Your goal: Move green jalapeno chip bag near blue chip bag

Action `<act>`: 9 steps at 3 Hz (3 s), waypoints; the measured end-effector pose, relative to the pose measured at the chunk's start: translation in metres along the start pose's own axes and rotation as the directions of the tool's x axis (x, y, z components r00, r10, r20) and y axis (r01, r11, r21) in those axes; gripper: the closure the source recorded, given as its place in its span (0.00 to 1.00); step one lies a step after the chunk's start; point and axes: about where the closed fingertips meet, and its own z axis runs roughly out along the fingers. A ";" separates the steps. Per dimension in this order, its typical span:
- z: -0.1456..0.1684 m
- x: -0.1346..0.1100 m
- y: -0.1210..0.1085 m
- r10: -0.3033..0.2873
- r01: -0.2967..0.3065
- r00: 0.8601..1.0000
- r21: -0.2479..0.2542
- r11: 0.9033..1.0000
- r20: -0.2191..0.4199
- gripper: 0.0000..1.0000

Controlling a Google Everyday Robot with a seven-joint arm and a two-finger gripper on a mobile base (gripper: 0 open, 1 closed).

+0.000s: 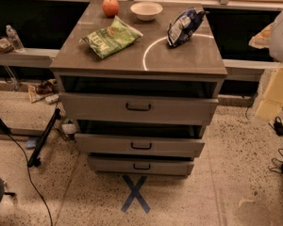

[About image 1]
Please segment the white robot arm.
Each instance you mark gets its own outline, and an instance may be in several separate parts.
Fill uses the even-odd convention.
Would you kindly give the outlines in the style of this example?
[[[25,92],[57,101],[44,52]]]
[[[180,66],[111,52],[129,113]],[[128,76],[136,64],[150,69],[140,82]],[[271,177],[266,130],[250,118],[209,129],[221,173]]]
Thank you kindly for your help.
[[[280,63],[271,72],[268,85],[256,110],[256,117],[270,121],[283,108],[283,10],[275,20],[256,34],[249,45],[254,48],[268,48],[271,58]]]

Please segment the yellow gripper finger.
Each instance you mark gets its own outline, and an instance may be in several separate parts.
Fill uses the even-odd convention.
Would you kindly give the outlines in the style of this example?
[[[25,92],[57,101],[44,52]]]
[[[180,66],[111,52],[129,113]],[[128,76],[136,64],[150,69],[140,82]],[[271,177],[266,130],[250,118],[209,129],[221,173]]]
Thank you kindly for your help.
[[[267,87],[263,92],[255,116],[270,121],[283,109],[283,64],[271,71]]]

